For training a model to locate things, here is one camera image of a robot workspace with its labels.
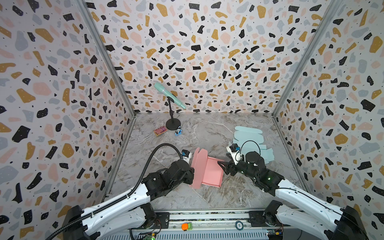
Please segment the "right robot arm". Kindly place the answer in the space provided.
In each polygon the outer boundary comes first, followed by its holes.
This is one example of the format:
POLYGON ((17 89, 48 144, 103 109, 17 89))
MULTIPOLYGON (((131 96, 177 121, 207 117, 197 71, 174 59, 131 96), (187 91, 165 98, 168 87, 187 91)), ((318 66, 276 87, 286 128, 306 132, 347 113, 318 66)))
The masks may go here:
POLYGON ((267 169, 264 159, 257 152, 244 157, 229 152, 229 162, 218 165, 226 175, 243 174, 254 186, 268 193, 273 200, 256 220, 268 226, 291 226, 322 240, 366 240, 368 234, 357 210, 341 208, 323 201, 284 176, 267 169))

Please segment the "pink paper box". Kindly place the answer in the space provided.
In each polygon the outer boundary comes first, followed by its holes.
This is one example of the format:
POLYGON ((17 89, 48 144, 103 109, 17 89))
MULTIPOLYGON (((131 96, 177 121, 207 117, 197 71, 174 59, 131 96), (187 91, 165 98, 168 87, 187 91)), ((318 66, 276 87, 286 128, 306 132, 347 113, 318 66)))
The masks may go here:
POLYGON ((219 188, 223 181, 223 169, 218 162, 222 160, 208 156, 208 151, 197 148, 193 155, 191 167, 194 169, 194 179, 191 187, 195 190, 201 185, 219 188))

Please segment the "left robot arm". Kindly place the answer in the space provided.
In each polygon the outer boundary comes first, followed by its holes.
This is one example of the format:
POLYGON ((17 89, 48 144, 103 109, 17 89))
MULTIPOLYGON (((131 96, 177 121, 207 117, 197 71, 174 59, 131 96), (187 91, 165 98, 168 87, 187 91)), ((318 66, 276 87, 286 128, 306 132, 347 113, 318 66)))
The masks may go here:
POLYGON ((157 219, 151 201, 166 196, 180 184, 192 184, 194 172, 185 160, 178 160, 168 169, 148 174, 136 190, 86 209, 71 208, 63 224, 63 238, 101 240, 122 230, 151 227, 157 219))

